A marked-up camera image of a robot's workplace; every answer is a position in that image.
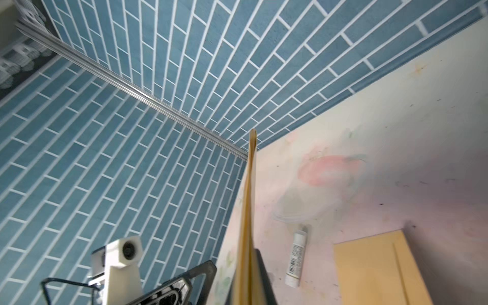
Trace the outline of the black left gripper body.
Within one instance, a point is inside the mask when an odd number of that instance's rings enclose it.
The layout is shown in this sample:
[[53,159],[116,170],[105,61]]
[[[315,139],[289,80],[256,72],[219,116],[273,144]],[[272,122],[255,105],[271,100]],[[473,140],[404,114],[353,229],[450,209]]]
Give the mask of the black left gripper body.
[[[206,261],[173,279],[167,280],[145,295],[132,297],[125,301],[124,304],[192,304],[192,294],[198,296],[194,304],[205,304],[216,273],[217,267],[215,264],[212,261]],[[96,300],[96,297],[104,297],[108,290],[105,280],[101,278],[96,279],[92,284],[60,278],[45,278],[40,282],[40,286],[47,304],[52,303],[47,289],[47,285],[52,282],[87,288],[90,290],[90,301],[92,304],[107,303]]]

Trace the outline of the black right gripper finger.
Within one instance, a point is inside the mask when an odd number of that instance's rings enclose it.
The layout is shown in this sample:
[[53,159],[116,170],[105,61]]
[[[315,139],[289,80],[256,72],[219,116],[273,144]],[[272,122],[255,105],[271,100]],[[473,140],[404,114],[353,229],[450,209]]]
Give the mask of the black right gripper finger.
[[267,305],[277,305],[278,303],[277,303],[277,300],[275,298],[275,295],[274,295],[274,292],[273,292],[273,288],[272,288],[272,284],[270,282],[268,273],[266,271],[266,267],[264,265],[264,261],[263,261],[261,252],[259,251],[259,249],[255,249],[255,253],[257,255],[257,261],[258,261],[258,265],[259,265],[259,272],[260,272],[261,280],[262,280],[262,283],[263,283],[264,297],[265,297],[265,300],[266,300],[265,304],[267,304]]

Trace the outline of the brown paper envelope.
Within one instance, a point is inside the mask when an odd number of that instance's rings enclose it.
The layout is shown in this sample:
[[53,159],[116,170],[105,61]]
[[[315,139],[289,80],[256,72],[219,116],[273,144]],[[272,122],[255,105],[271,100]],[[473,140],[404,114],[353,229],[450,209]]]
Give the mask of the brown paper envelope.
[[343,304],[432,304],[401,230],[333,246]]

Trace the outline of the cream letter paper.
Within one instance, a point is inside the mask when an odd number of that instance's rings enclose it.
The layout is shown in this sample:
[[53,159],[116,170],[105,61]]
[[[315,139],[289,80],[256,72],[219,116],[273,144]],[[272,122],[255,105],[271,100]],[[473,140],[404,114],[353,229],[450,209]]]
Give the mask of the cream letter paper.
[[232,288],[232,304],[266,304],[263,279],[253,240],[254,165],[257,152],[257,131],[252,129],[249,137],[247,175],[243,189],[240,234]]

